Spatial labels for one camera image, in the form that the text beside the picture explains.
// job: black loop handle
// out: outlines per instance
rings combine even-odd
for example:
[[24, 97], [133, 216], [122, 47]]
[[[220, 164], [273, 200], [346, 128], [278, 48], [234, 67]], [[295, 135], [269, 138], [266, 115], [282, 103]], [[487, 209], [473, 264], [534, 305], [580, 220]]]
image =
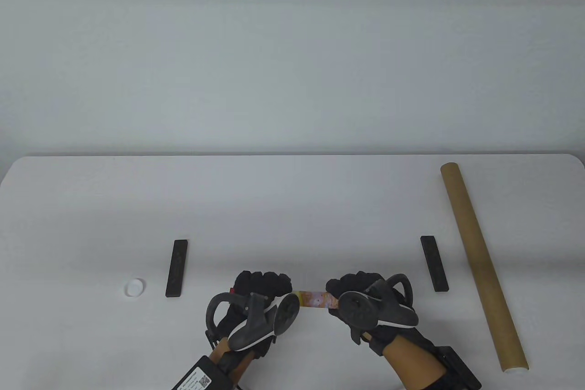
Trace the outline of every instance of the black loop handle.
[[393, 288], [398, 283], [401, 283], [404, 288], [404, 299], [406, 300], [406, 304], [412, 308], [412, 302], [414, 301], [414, 297], [412, 295], [412, 285], [410, 284], [410, 280], [408, 280], [408, 277], [406, 277], [405, 274], [395, 274], [392, 277], [389, 277], [386, 283], [388, 283], [388, 286], [391, 288]]
[[207, 305], [207, 311], [205, 311], [205, 325], [207, 326], [207, 330], [214, 340], [219, 341], [218, 328], [213, 321], [213, 317], [215, 317], [215, 311], [217, 311], [218, 306], [223, 302], [228, 302], [230, 305], [238, 306], [239, 308], [242, 308], [242, 311], [244, 311], [246, 307], [246, 301], [247, 297], [240, 296], [238, 294], [232, 294], [230, 292], [222, 292], [211, 299], [211, 302], [209, 302]]

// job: cardboard tube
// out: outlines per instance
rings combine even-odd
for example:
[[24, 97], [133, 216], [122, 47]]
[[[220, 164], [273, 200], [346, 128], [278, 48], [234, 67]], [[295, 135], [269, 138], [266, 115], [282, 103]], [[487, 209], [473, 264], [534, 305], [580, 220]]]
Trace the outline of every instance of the cardboard tube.
[[441, 175], [449, 194], [449, 201], [451, 201], [459, 234], [472, 269], [491, 338], [494, 340], [500, 366], [504, 372], [508, 373], [522, 369], [528, 370], [524, 350], [522, 350], [510, 309], [491, 262], [459, 166], [456, 163], [444, 164], [441, 166]]

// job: black glove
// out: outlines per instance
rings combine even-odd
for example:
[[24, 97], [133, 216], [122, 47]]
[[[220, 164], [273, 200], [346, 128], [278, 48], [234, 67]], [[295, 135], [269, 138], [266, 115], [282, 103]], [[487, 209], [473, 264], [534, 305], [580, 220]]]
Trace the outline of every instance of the black glove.
[[[234, 294], [247, 296], [251, 292], [262, 294], [269, 298], [271, 302], [275, 297], [288, 294], [293, 291], [291, 286], [291, 279], [286, 274], [276, 274], [272, 271], [262, 274], [260, 271], [250, 273], [250, 271], [242, 271], [236, 278], [234, 283]], [[238, 306], [230, 305], [225, 317], [218, 324], [218, 333], [223, 337], [229, 337], [234, 328], [246, 320], [242, 309]], [[266, 338], [252, 346], [249, 350], [243, 352], [253, 351], [255, 358], [261, 358], [268, 352], [270, 343], [274, 337]]]
[[[327, 282], [325, 289], [327, 292], [331, 293], [335, 298], [338, 299], [341, 294], [347, 291], [364, 292], [369, 286], [372, 285], [372, 283], [380, 279], [384, 278], [378, 273], [366, 273], [359, 271], [357, 274], [347, 274], [341, 277], [341, 279], [331, 279]], [[397, 291], [395, 288], [392, 288], [392, 292], [399, 304], [409, 306], [406, 299], [401, 293], [399, 293], [399, 291]], [[339, 314], [338, 309], [330, 309], [329, 313], [338, 317], [338, 319], [343, 321], [343, 323], [347, 324], [347, 321], [345, 321]], [[350, 325], [349, 327], [351, 330], [351, 338], [354, 340], [354, 342], [359, 344], [360, 338], [364, 341], [367, 341], [363, 337], [363, 333], [366, 331], [359, 330]], [[397, 335], [407, 338], [410, 342], [413, 342], [414, 344], [431, 353], [435, 350], [435, 345], [420, 335], [420, 332], [414, 328], [401, 329], [399, 327], [393, 326], [377, 326], [375, 329], [370, 329], [367, 332], [372, 336], [372, 339], [369, 342], [370, 348], [380, 356], [382, 355], [384, 348], [393, 342]]]

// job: qr code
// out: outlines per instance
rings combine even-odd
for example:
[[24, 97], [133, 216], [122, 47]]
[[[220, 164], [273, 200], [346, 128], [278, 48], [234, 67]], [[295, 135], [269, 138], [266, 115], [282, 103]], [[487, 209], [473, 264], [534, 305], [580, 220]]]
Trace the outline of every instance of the qr code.
[[201, 384], [203, 388], [207, 387], [209, 385], [209, 382], [211, 382], [211, 379], [209, 379], [208, 377], [203, 377], [199, 380], [199, 384]]

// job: sticker label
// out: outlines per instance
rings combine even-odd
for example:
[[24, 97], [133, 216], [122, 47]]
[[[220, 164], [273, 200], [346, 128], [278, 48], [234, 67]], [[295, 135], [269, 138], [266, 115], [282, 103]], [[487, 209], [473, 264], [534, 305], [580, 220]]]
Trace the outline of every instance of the sticker label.
[[211, 384], [211, 378], [199, 367], [195, 367], [195, 370], [185, 378], [177, 390], [204, 390], [209, 387], [209, 384]]

